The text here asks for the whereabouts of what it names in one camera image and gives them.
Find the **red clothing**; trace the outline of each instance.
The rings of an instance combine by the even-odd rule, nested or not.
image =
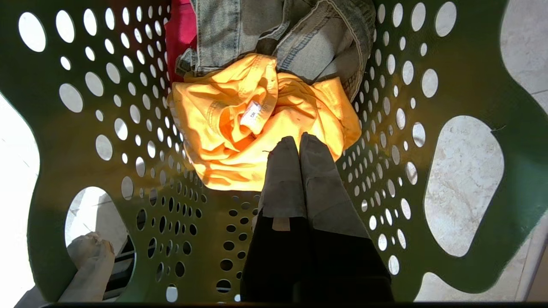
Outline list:
[[[190,0],[172,0],[171,19],[164,27],[170,81],[183,82],[183,78],[175,74],[175,61],[186,49],[196,49],[196,14]]]

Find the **white floor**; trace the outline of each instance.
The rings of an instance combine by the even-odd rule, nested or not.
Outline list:
[[[503,23],[501,48],[510,73],[548,111],[546,16],[548,0],[512,0]],[[440,246],[448,253],[463,255],[500,181],[503,170],[500,149],[485,125],[468,117],[448,123],[438,147],[443,150],[436,152],[425,210],[427,218],[447,217],[438,220],[438,223],[429,221],[429,226]],[[0,161],[4,162],[0,173],[0,195],[12,200],[4,207],[4,213],[10,220],[0,224],[0,233],[8,235],[5,239],[7,247],[10,247],[10,253],[4,256],[0,264],[1,279],[5,280],[2,283],[3,300],[10,307],[34,285],[28,264],[26,219],[39,171],[39,157],[34,138],[24,120],[3,98],[0,98]],[[458,168],[453,168],[457,162],[461,164],[461,169],[469,172],[455,172]],[[455,213],[459,213],[459,218],[452,222]],[[126,230],[116,216],[114,205],[101,190],[89,189],[75,196],[67,215],[65,240],[68,244],[75,237],[96,230],[113,242],[115,251],[121,249]],[[523,300],[547,234],[548,215],[545,215],[497,284],[484,293],[457,291],[436,275],[427,273],[416,299]]]

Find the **yellow shirt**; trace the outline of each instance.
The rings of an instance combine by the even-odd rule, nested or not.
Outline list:
[[[173,83],[185,151],[205,186],[261,191],[268,152],[302,133],[325,143],[337,160],[361,135],[338,78],[307,85],[276,73],[276,58],[250,54],[204,77]]]

